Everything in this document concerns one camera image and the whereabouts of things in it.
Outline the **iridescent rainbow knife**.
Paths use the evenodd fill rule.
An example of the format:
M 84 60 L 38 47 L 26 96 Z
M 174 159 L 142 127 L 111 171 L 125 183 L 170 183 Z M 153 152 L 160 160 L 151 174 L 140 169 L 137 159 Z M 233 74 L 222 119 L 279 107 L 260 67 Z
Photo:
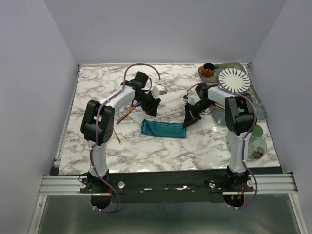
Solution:
M 121 121 L 123 121 L 138 106 L 139 105 L 135 105 L 135 106 L 130 107 L 128 109 L 128 111 L 117 120 L 116 124 L 119 124 Z

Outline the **teal cloth napkin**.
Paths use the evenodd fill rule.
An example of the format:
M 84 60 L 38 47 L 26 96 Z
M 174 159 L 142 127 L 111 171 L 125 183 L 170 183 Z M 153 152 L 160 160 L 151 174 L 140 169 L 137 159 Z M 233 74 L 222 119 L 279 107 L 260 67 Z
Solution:
M 157 122 L 143 120 L 141 133 L 154 137 L 186 138 L 187 130 L 181 123 Z

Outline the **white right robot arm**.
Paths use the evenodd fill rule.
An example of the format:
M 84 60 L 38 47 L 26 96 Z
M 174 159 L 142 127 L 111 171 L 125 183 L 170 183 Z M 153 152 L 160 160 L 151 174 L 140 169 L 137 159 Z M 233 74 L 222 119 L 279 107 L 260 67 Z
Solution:
M 248 180 L 248 144 L 257 122 L 257 114 L 249 94 L 240 94 L 225 89 L 218 82 L 201 82 L 194 85 L 199 101 L 191 103 L 189 93 L 183 96 L 185 118 L 183 128 L 201 120 L 201 113 L 210 107 L 224 107 L 225 124 L 232 136 L 231 156 L 226 169 L 224 185 L 235 191 Z

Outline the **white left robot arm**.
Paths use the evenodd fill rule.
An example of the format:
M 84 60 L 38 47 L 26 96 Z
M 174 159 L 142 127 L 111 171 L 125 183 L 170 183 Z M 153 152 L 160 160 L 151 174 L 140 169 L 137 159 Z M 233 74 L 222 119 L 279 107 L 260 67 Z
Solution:
M 144 90 L 149 79 L 145 73 L 137 72 L 135 78 L 130 81 L 125 80 L 117 92 L 101 101 L 91 100 L 87 103 L 80 130 L 84 139 L 93 143 L 87 181 L 98 193 L 111 187 L 108 179 L 106 148 L 113 134 L 115 112 L 134 100 L 146 114 L 154 117 L 157 115 L 160 99 L 152 94 L 152 91 Z

